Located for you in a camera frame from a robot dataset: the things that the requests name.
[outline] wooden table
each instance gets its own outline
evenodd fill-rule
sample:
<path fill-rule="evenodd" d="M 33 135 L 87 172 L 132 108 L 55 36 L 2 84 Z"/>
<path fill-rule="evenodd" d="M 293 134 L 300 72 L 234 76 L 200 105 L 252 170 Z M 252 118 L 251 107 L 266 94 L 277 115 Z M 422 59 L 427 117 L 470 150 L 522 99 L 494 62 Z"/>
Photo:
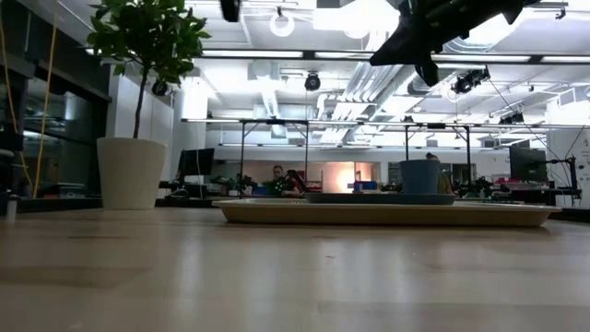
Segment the wooden table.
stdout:
<path fill-rule="evenodd" d="M 587 331 L 590 228 L 227 225 L 79 210 L 0 228 L 1 331 Z"/>

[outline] person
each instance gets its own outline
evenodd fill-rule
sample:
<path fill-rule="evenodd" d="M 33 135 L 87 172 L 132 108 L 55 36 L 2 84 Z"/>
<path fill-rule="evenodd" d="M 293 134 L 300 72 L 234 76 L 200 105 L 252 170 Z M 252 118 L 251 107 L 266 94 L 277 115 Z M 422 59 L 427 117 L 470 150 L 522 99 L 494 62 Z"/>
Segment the person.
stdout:
<path fill-rule="evenodd" d="M 426 159 L 427 160 L 438 160 L 439 158 L 429 152 L 426 154 Z M 451 182 L 449 181 L 449 178 L 446 176 L 446 174 L 444 174 L 443 172 L 439 173 L 438 193 L 439 194 L 454 195 L 453 187 L 451 186 Z"/>
<path fill-rule="evenodd" d="M 277 190 L 277 194 L 280 196 L 301 196 L 301 192 L 297 189 L 297 186 L 293 181 L 285 180 L 285 171 L 283 166 L 275 165 L 273 167 L 273 186 Z"/>

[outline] ceiling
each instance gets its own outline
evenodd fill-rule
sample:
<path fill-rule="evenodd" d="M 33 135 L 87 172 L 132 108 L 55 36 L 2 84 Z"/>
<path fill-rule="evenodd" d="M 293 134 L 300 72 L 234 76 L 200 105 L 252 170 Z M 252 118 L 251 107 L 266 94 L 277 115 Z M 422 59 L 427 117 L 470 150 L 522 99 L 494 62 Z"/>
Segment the ceiling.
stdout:
<path fill-rule="evenodd" d="M 38 15 L 47 20 L 51 20 L 53 8 L 49 0 L 19 0 Z M 278 37 L 271 31 L 271 18 L 277 12 L 276 5 L 272 1 L 256 3 L 255 1 L 246 2 L 242 8 L 242 21 L 240 23 L 228 23 L 223 20 L 217 1 L 197 0 L 186 3 L 194 8 L 198 16 L 208 18 L 206 29 L 213 36 L 212 39 L 205 42 L 206 49 L 275 49 L 275 50 L 371 50 L 375 45 L 372 43 L 371 34 L 363 38 L 354 39 L 354 31 L 343 30 L 318 30 L 314 28 L 319 26 L 320 14 L 324 17 L 326 13 L 328 18 L 334 15 L 334 19 L 327 21 L 324 19 L 324 25 L 337 22 L 340 17 L 336 9 L 329 11 L 327 9 L 317 8 L 319 1 L 322 0 L 304 0 L 299 3 L 282 2 L 284 6 L 283 14 L 286 17 L 293 18 L 294 30 L 287 37 Z M 92 14 L 92 8 L 89 4 L 97 3 L 99 0 L 60 0 L 58 1 L 58 28 L 68 35 L 72 36 L 81 43 L 85 43 L 86 36 L 90 32 L 89 16 Z M 503 39 L 493 42 L 485 49 L 477 48 L 477 52 L 485 53 L 566 53 L 566 54 L 588 54 L 590 49 L 590 6 L 583 7 L 585 0 L 572 0 L 570 7 L 567 8 L 567 15 L 561 20 L 555 19 L 555 14 L 559 9 L 546 10 L 528 10 L 515 23 L 513 30 L 507 30 Z M 372 21 L 379 12 L 386 11 L 383 5 L 385 0 L 356 0 L 353 4 L 360 4 L 366 8 L 372 8 L 373 15 L 367 14 L 369 19 L 363 20 L 358 15 L 358 11 L 352 10 L 352 15 L 346 18 L 354 19 L 355 26 L 374 25 Z M 288 24 L 286 18 L 279 18 L 276 28 L 284 29 Z M 486 29 L 479 32 L 479 35 L 496 35 L 502 34 L 506 30 L 506 24 L 494 22 L 497 25 L 488 25 Z M 333 26 L 328 29 L 339 29 Z M 375 37 L 376 46 L 380 45 L 379 40 L 383 40 L 383 35 Z M 260 87 L 253 80 L 252 60 L 209 60 L 199 59 L 196 65 L 201 69 L 202 78 L 210 87 L 210 98 L 208 109 L 214 116 L 225 117 L 243 117 L 249 114 L 244 111 L 264 109 L 265 101 L 261 89 L 269 87 Z M 296 117 L 309 117 L 309 107 L 315 109 L 318 105 L 318 99 L 322 95 L 330 94 L 342 96 L 346 92 L 350 81 L 358 74 L 359 65 L 352 62 L 338 61 L 273 61 L 273 66 L 278 68 L 278 75 L 275 76 L 278 83 L 272 88 L 276 104 L 278 106 L 278 115 L 281 109 L 293 106 L 301 106 L 301 113 Z M 448 85 L 453 83 L 457 75 L 464 74 L 466 71 L 450 71 L 449 82 L 444 82 L 431 89 L 424 96 L 408 96 L 405 87 L 392 89 L 393 86 L 402 84 L 400 68 L 390 68 L 389 77 L 382 70 L 382 75 L 377 76 L 376 69 L 372 69 L 371 75 L 373 80 L 385 79 L 386 84 L 381 86 L 378 97 L 372 100 L 376 104 L 376 109 L 381 109 L 388 97 L 392 94 L 401 94 L 405 97 L 398 97 L 394 101 L 389 101 L 389 108 L 395 108 L 396 105 L 403 108 L 396 111 L 395 116 L 390 116 L 391 111 L 382 114 L 383 120 L 378 121 L 399 121 L 403 115 L 410 114 L 421 121 L 453 121 L 470 119 L 472 122 L 489 121 L 487 114 L 502 115 L 505 113 L 507 102 L 513 107 L 520 107 L 527 115 L 527 122 L 538 122 L 545 119 L 544 112 L 547 108 L 547 102 L 555 99 L 564 91 L 571 91 L 571 88 L 588 84 L 590 86 L 590 67 L 578 65 L 489 65 L 492 86 L 489 82 L 484 83 L 481 87 L 474 89 L 465 96 L 461 96 L 458 101 L 454 95 L 449 95 Z M 315 92 L 307 92 L 303 88 L 303 82 L 307 72 L 317 72 L 322 79 L 322 87 Z M 407 98 L 416 99 L 418 102 L 412 107 L 406 107 Z M 483 114 L 477 118 L 474 114 Z M 372 114 L 372 120 L 375 120 L 379 113 Z"/>

